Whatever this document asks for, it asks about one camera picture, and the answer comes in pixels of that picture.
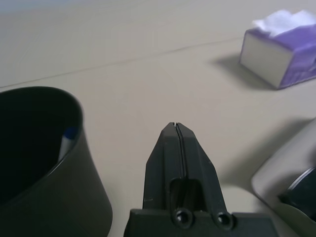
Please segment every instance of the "purple tissue box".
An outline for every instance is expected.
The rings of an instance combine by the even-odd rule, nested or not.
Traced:
[[[277,89],[316,78],[316,25],[276,37],[246,31],[240,63]]]

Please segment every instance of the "blue pen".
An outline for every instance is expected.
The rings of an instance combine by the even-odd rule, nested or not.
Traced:
[[[76,127],[66,128],[61,139],[58,161],[60,161],[65,156],[65,154],[67,154],[67,152],[70,150],[74,142],[75,136],[77,134],[77,131],[78,129]]]

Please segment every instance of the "black cup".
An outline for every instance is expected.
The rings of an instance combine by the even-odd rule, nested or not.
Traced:
[[[69,127],[78,132],[58,161]],[[111,223],[78,101],[51,87],[0,93],[0,236],[106,237]]]

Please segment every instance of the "black screw head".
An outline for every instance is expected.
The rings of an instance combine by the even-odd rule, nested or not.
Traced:
[[[186,208],[179,208],[174,211],[173,220],[178,227],[188,229],[193,224],[193,214]]]
[[[224,230],[230,230],[234,225],[232,215],[224,212],[217,214],[216,222]]]

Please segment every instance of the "beige table surface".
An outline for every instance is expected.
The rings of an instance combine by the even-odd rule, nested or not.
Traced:
[[[141,208],[145,163],[170,121],[192,129],[214,163],[227,208],[267,212],[253,194],[262,162],[316,117],[316,80],[274,91],[237,64],[251,20],[309,0],[103,0],[0,13],[1,91],[74,94],[121,237]]]

